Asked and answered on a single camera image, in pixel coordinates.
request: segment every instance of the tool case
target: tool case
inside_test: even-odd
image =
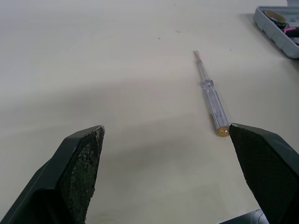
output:
[[[285,17],[287,29],[299,29],[299,0],[289,0],[287,7],[259,6],[253,16],[257,26],[272,40],[276,46],[289,58],[299,58],[299,36],[287,36],[265,12],[271,11]]]

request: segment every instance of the black textured pad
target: black textured pad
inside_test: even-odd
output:
[[[88,205],[95,190],[102,141],[102,129],[87,135],[58,184],[58,190],[75,224],[85,223]]]
[[[277,134],[232,124],[245,180],[270,224],[299,223],[299,155]]]
[[[103,126],[95,126],[65,138],[0,224],[84,224],[104,132]]]

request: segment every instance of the gray plastic toolbox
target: gray plastic toolbox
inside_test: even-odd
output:
[[[289,38],[284,32],[278,28],[278,26],[272,22],[266,15],[265,11],[277,12],[284,16],[288,23],[292,26],[299,27],[299,6],[290,7],[267,7],[259,6],[253,16],[254,22],[257,26],[272,40],[276,46],[281,49],[285,55],[289,58],[299,58],[299,46],[295,43],[299,43],[299,38]]]

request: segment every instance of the white table surface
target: white table surface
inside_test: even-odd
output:
[[[258,208],[192,51],[231,121],[299,150],[299,61],[253,24],[259,5],[286,1],[2,1],[0,218],[66,136],[99,124],[87,224],[215,224]]]

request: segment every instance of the screwdriver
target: screwdriver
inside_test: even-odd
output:
[[[212,116],[215,122],[217,135],[221,137],[229,136],[229,122],[221,105],[218,93],[214,88],[214,83],[211,79],[209,79],[209,76],[207,75],[206,69],[202,63],[198,51],[196,50],[194,53],[196,56],[196,64],[198,66],[202,78],[202,88],[206,92],[206,96],[209,101],[210,110],[212,112]]]

